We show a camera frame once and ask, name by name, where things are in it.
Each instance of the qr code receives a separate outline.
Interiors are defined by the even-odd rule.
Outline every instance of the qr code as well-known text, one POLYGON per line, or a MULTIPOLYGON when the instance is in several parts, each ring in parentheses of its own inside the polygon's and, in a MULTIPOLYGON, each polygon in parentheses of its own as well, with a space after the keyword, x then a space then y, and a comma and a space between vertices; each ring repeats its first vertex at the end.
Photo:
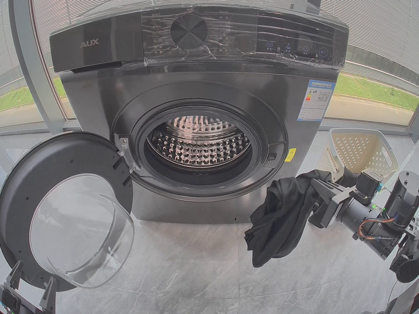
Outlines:
POLYGON ((317 102, 328 102, 329 101, 329 92, 320 92, 317 97, 317 102))

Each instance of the gray marble floor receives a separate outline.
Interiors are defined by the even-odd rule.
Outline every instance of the gray marble floor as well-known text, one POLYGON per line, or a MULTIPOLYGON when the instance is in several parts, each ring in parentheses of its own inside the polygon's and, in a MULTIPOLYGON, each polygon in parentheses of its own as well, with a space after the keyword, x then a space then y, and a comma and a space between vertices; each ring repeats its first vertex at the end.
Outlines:
MULTIPOLYGON (((326 136, 317 134, 300 172, 314 168, 326 136)), ((20 155, 47 137, 0 137, 4 172, 0 182, 20 155)), ((418 171, 419 152, 411 152, 415 147, 411 140, 387 138, 399 163, 408 158, 406 169, 418 171)), ((376 203, 384 204, 386 197, 383 194, 376 203)), ((308 224, 290 255, 258 269, 252 266, 243 239, 250 226, 135 220, 134 246, 120 273, 93 290, 59 293, 57 314, 359 314, 384 310, 396 281, 388 270, 392 256, 382 261, 354 241, 341 224, 328 229, 308 224)), ((8 270, 1 256, 1 275, 5 277, 8 270)), ((405 288, 396 283, 391 298, 405 288)), ((36 304, 42 294, 25 283, 19 290, 36 304)))

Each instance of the aux logo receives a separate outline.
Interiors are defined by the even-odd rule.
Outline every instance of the aux logo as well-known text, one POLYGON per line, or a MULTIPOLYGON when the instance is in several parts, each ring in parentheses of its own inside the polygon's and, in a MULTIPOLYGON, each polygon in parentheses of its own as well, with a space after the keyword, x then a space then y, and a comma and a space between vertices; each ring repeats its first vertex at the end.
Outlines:
POLYGON ((92 46, 92 45, 95 45, 95 44, 99 44, 98 40, 99 40, 99 39, 92 39, 92 40, 90 40, 90 41, 83 42, 83 43, 80 45, 80 47, 81 47, 81 48, 83 48, 84 46, 92 46))

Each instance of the grass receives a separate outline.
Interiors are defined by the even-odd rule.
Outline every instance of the grass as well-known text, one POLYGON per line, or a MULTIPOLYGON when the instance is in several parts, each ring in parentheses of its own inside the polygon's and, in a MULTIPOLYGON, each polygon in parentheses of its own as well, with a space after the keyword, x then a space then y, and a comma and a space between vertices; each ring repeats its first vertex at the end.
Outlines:
POLYGON ((362 97, 378 102, 386 102, 396 107, 415 111, 419 97, 411 93, 369 81, 361 76, 339 75, 335 95, 362 97))
MULTIPOLYGON (((59 77, 53 78, 53 82, 58 95, 60 97, 65 97, 64 87, 62 86, 59 77)), ((413 94, 369 81, 365 77, 353 77, 342 74, 338 78, 334 94, 386 102, 409 111, 415 111, 419 103, 419 97, 416 97, 413 94)), ((22 87, 17 90, 12 89, 0 96, 0 111, 32 103, 34 103, 34 99, 32 98, 28 87, 22 87)))
MULTIPOLYGON (((64 87, 62 86, 59 77, 55 77, 53 80, 55 89, 60 97, 65 97, 64 87)), ((0 96, 0 111, 23 106, 34 103, 34 99, 27 86, 18 88, 17 90, 12 89, 11 91, 0 96)))

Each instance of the yellow sticker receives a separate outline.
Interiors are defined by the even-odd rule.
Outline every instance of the yellow sticker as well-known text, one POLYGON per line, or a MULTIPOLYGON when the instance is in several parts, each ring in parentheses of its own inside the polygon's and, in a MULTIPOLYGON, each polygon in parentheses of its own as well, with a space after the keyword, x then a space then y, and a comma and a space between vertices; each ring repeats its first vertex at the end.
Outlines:
POLYGON ((284 162, 290 162, 292 161, 292 159, 294 158, 295 152, 296 152, 297 148, 292 148, 288 151, 288 156, 286 157, 284 162))

